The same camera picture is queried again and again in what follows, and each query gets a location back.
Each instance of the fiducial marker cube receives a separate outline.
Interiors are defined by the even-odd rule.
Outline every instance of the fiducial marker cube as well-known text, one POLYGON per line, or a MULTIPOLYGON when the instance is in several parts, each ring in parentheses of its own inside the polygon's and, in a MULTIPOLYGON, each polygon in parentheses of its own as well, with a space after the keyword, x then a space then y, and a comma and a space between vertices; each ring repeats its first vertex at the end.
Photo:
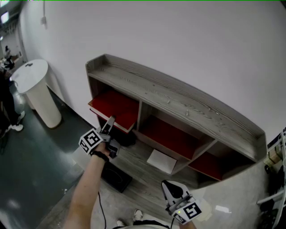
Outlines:
POLYGON ((80 137, 79 145, 87 154, 90 154, 102 141, 99 133, 91 129, 80 137))

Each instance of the red shelf liner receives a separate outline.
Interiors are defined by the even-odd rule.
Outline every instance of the red shelf liner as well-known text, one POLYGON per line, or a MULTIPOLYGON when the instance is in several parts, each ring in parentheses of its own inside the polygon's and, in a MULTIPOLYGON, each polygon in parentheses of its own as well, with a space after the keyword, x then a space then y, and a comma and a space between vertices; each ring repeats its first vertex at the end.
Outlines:
POLYGON ((137 121, 139 102, 113 89, 100 93, 88 104, 107 118, 115 115, 115 122, 127 130, 137 121))
POLYGON ((223 179, 221 172, 222 167, 219 159, 208 152, 203 153, 200 157, 189 164, 189 166, 194 170, 197 170, 219 181, 223 179))
POLYGON ((192 159, 198 144, 196 138, 154 116, 150 116, 139 131, 188 159, 192 159))

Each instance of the shoe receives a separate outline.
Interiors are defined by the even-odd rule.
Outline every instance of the shoe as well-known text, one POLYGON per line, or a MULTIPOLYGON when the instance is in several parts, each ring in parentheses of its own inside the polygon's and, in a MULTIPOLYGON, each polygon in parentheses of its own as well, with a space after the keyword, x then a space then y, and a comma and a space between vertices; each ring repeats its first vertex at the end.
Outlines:
POLYGON ((20 121, 24 118, 25 114, 26 113, 24 111, 21 112, 21 114, 18 117, 17 123, 20 123, 20 121))
POLYGON ((121 220, 117 220, 117 227, 126 227, 126 224, 123 223, 121 220))
POLYGON ((21 131, 23 129, 23 125, 17 124, 17 125, 10 125, 9 129, 15 130, 15 131, 21 131))
POLYGON ((136 209, 134 212, 133 222, 135 221, 142 221, 143 219, 143 213, 142 211, 136 209))

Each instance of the floor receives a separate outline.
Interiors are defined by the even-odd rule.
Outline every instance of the floor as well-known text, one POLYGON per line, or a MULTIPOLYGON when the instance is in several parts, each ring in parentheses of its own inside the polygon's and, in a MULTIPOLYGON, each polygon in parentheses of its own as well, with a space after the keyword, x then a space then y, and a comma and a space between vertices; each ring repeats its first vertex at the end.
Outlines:
MULTIPOLYGON (((5 153, 0 155, 0 219, 7 229, 62 228, 83 171, 74 151, 79 137, 90 127, 54 98, 64 121, 57 129, 48 129, 21 96, 14 96, 18 110, 24 104, 25 128, 20 133, 9 132, 5 153)), ((133 180, 130 185, 136 186, 145 199, 151 198, 152 193, 140 189, 145 185, 143 181, 133 180)), ((256 201, 267 195, 266 185, 267 175, 261 162, 229 180, 191 190, 203 208, 203 214, 194 220, 197 229, 256 228, 260 214, 256 201)), ((100 193, 109 229, 116 226, 118 218, 130 224, 134 210, 144 208, 104 181, 100 193)), ((156 201, 164 211, 163 194, 158 190, 156 193, 156 201)), ((169 225, 171 217, 163 220, 169 225)), ((104 228, 98 201, 91 225, 92 229, 104 228)))
POLYGON ((49 129, 14 86, 10 91, 15 110, 26 116, 0 155, 0 220, 7 229, 33 229, 82 174, 71 154, 90 126, 53 96, 63 122, 49 129))
MULTIPOLYGON (((261 212, 256 202, 267 195, 266 183, 267 176, 264 165, 260 162, 229 180, 192 190, 191 193, 195 199, 200 200, 203 209, 202 216, 194 220, 197 229, 257 228, 261 212)), ((37 229, 62 228, 74 189, 75 186, 66 193, 37 229)), ((122 219, 130 225, 134 210, 142 209, 134 201, 124 198, 124 195, 118 193, 104 181, 101 182, 100 194, 109 229, 116 226, 117 219, 122 219)), ((171 220, 172 218, 169 217, 169 220, 165 220, 164 223, 170 225, 171 220)), ((98 200, 93 209, 91 228, 104 228, 103 215, 98 200)))

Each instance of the white wall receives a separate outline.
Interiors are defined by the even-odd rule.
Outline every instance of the white wall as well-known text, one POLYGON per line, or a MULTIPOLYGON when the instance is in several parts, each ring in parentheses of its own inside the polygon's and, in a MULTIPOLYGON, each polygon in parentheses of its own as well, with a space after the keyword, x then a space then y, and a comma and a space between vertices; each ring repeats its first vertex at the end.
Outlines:
POLYGON ((12 34, 5 35, 3 40, 0 42, 3 54, 5 55, 5 47, 8 45, 8 48, 11 50, 11 55, 18 55, 19 56, 19 46, 17 44, 17 39, 15 32, 12 34))
POLYGON ((29 60, 44 58, 50 86, 97 126, 85 63, 108 53, 185 81, 245 115, 270 142, 286 126, 286 10, 280 2, 27 2, 29 60))

